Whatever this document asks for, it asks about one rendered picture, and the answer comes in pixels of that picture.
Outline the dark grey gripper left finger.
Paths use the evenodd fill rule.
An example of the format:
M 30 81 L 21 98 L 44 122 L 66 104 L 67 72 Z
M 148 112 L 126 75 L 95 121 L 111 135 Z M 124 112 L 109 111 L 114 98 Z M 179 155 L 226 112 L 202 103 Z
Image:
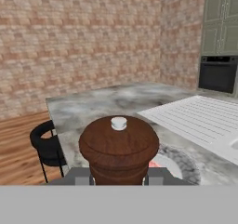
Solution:
M 48 185 L 58 186 L 88 186 L 94 184 L 94 179 L 88 167 L 73 167 L 65 177 L 48 182 Z

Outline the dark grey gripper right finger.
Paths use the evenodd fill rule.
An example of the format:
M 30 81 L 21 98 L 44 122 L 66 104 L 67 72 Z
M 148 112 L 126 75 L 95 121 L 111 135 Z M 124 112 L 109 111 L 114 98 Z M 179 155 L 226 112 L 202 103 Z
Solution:
M 175 178 L 165 167 L 150 167 L 144 178 L 145 186 L 190 186 L 191 183 L 180 178 Z

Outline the black round stool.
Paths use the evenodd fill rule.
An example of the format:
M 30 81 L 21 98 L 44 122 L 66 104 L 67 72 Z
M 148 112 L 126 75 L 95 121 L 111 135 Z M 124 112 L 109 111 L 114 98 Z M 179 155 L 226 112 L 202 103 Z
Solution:
M 64 177 L 62 167 L 67 164 L 59 138 L 53 134 L 54 129 L 53 121 L 48 120 L 35 127 L 30 133 L 30 141 L 37 151 L 46 182 L 48 182 L 45 170 L 46 165 L 58 167 L 61 176 Z

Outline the grey marbled plate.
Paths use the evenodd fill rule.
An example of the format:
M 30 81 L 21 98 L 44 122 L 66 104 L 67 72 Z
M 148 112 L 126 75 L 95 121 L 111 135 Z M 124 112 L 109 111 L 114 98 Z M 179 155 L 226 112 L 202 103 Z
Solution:
M 154 160 L 165 160 L 167 164 L 175 164 L 183 181 L 192 185 L 201 183 L 201 175 L 196 163 L 180 149 L 161 143 L 159 152 L 154 157 Z

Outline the green tall cabinet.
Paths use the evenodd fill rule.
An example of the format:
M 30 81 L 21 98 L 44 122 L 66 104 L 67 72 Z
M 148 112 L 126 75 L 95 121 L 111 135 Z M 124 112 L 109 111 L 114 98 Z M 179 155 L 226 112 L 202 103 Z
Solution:
M 238 55 L 238 0 L 205 0 L 201 55 Z

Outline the brown wooden shaker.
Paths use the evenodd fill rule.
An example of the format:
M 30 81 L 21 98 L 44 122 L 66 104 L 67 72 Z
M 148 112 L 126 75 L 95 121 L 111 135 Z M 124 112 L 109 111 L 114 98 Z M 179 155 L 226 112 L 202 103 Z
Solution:
M 159 138 L 145 121 L 126 117 L 126 128 L 116 131 L 111 116 L 90 123 L 79 138 L 97 185 L 141 185 L 149 162 L 157 154 Z

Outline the black wall oven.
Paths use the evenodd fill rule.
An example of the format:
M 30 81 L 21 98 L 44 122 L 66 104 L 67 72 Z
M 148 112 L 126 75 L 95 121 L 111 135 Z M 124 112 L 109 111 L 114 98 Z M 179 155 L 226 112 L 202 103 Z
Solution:
M 202 56 L 198 87 L 232 94 L 238 69 L 238 56 Z

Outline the white sink with drainboard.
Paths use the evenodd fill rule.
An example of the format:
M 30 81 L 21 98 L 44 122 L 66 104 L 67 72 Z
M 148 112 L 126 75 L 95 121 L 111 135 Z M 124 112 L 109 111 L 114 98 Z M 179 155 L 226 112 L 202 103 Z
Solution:
M 192 96 L 139 115 L 238 165 L 238 104 Z

